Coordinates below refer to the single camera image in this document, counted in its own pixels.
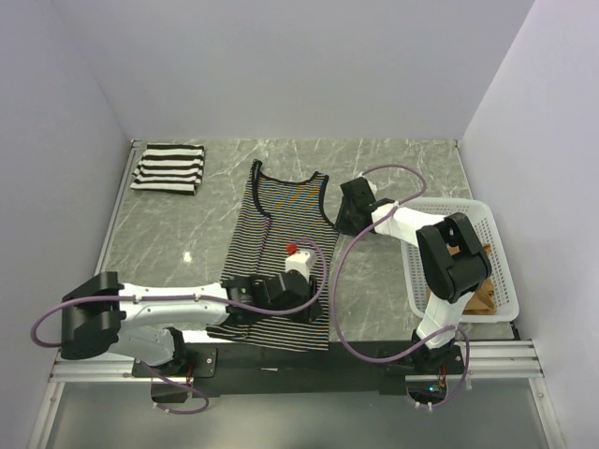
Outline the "thin striped tank top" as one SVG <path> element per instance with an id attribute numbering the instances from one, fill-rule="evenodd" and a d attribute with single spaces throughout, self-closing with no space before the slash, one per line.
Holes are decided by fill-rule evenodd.
<path id="1" fill-rule="evenodd" d="M 329 176 L 316 171 L 305 181 L 281 181 L 264 174 L 262 167 L 260 160 L 253 161 L 226 255 L 223 281 L 235 275 L 278 274 L 285 269 L 287 246 L 300 239 L 316 243 L 331 262 L 339 233 L 324 212 Z M 312 273 L 324 288 L 318 299 L 322 313 L 312 322 L 269 316 L 255 324 L 210 326 L 208 336 L 290 352 L 326 351 L 329 288 L 321 261 L 315 262 Z"/>

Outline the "wide striped tank top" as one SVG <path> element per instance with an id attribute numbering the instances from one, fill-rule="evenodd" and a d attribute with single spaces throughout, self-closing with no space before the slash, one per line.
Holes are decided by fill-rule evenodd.
<path id="1" fill-rule="evenodd" d="M 203 145 L 148 143 L 132 174 L 137 191 L 194 196 L 202 183 Z"/>

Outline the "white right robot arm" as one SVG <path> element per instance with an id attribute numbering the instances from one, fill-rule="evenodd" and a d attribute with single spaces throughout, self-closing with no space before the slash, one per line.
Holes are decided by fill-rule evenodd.
<path id="1" fill-rule="evenodd" d="M 452 354 L 463 311 L 492 273 L 487 252 L 469 218 L 456 212 L 434 215 L 377 200 L 363 178 L 341 185 L 343 198 L 336 227 L 353 243 L 367 233 L 388 236 L 418 249 L 430 292 L 424 317 L 402 353 L 416 372 L 431 373 Z"/>

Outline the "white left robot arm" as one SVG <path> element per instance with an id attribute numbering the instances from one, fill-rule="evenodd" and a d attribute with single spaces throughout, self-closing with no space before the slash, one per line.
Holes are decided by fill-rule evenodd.
<path id="1" fill-rule="evenodd" d="M 208 328 L 268 317 L 308 324 L 322 312 L 322 291 L 314 275 L 294 269 L 178 288 L 121 283 L 116 273 L 104 272 L 64 296 L 60 353 L 66 360 L 126 355 L 174 376 L 187 363 L 183 333 L 175 324 Z"/>

